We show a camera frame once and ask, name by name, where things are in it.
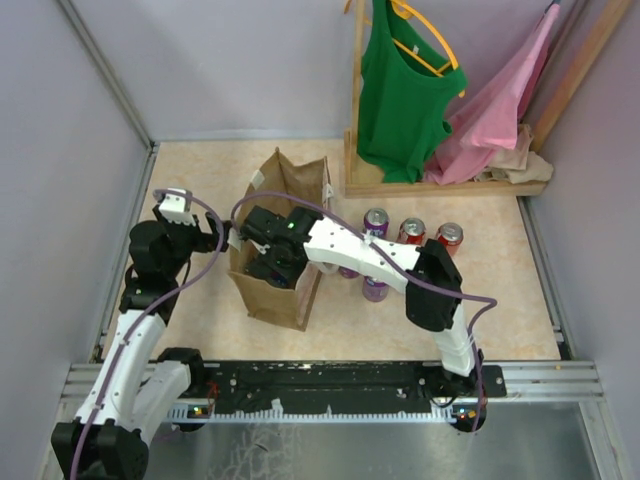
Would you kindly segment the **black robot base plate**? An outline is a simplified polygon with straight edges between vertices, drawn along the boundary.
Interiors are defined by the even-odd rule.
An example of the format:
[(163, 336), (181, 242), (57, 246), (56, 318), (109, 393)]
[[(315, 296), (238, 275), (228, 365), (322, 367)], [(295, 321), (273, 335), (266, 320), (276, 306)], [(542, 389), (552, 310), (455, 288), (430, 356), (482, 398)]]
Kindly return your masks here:
[(431, 361), (208, 362), (181, 400), (202, 400), (218, 415), (265, 413), (278, 401), (288, 415), (428, 413), (440, 399), (504, 398), (502, 369), (448, 373)]

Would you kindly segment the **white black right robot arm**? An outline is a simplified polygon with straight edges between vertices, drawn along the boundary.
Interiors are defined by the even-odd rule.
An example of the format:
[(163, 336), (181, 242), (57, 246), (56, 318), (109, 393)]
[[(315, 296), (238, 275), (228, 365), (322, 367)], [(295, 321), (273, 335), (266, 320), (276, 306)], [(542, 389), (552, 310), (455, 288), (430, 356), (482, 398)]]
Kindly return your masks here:
[(274, 287), (294, 287), (316, 263), (345, 267), (403, 294), (406, 318), (434, 337), (448, 387), (466, 396), (481, 385), (480, 353), (464, 320), (461, 274), (439, 242), (389, 242), (356, 232), (328, 211), (301, 206), (286, 217), (255, 206), (239, 235), (258, 250), (247, 273)]

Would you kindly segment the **tan canvas tote bag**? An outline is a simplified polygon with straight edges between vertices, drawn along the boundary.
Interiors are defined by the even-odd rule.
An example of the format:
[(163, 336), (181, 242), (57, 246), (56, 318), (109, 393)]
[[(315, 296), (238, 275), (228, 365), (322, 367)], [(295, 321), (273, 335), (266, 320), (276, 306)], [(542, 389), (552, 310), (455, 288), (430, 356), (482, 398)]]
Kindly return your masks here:
[[(283, 153), (275, 150), (254, 172), (245, 194), (264, 191), (286, 193), (330, 210), (333, 189), (328, 161), (321, 158), (296, 166)], [(305, 331), (322, 278), (321, 271), (310, 264), (292, 288), (278, 288), (249, 275), (249, 263), (258, 258), (258, 249), (254, 244), (240, 239), (236, 231), (230, 232), (228, 243), (229, 276), (241, 295), (248, 315), (279, 327)]]

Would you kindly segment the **red coke can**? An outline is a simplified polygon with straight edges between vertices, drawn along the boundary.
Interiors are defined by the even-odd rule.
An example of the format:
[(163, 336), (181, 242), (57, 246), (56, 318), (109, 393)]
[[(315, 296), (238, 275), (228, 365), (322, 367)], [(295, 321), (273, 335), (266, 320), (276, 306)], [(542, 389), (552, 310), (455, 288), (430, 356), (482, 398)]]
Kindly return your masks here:
[(399, 227), (397, 242), (423, 246), (426, 241), (426, 227), (424, 222), (415, 217), (405, 219)]

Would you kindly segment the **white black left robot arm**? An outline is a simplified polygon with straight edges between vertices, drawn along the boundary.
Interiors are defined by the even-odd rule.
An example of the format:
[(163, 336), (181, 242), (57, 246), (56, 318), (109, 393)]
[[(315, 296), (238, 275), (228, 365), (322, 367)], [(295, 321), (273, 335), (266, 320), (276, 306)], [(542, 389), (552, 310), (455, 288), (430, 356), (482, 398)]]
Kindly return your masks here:
[(180, 292), (194, 283), (186, 277), (192, 254), (225, 252), (231, 224), (208, 212), (211, 230), (205, 233), (188, 208), (155, 206), (153, 213), (129, 233), (132, 263), (107, 357), (73, 420), (57, 423), (51, 435), (67, 479), (143, 478), (169, 409), (182, 394), (197, 396), (208, 384), (193, 348), (169, 348), (152, 374), (145, 370)]

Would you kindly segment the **red cola can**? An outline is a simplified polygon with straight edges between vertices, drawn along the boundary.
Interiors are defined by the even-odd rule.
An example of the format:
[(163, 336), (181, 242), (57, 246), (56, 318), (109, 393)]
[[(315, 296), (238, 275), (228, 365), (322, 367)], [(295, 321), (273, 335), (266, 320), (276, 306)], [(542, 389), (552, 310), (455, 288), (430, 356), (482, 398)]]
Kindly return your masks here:
[(454, 257), (464, 240), (464, 231), (459, 224), (446, 222), (438, 228), (435, 239), (445, 246), (451, 257)]

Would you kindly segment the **purple fanta can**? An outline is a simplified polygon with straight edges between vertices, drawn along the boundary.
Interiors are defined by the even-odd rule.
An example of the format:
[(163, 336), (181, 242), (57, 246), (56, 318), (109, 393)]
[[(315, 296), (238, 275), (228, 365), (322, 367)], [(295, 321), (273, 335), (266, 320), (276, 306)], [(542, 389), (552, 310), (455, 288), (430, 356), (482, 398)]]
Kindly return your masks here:
[(390, 225), (388, 213), (379, 207), (369, 209), (363, 217), (364, 231), (370, 235), (385, 239)]
[(362, 285), (362, 294), (370, 302), (381, 302), (386, 299), (389, 286), (373, 277), (365, 277)]
[(354, 278), (358, 278), (360, 276), (360, 274), (357, 271), (354, 270), (350, 270), (348, 268), (344, 268), (344, 267), (340, 267), (338, 269), (338, 272), (347, 279), (354, 279)]

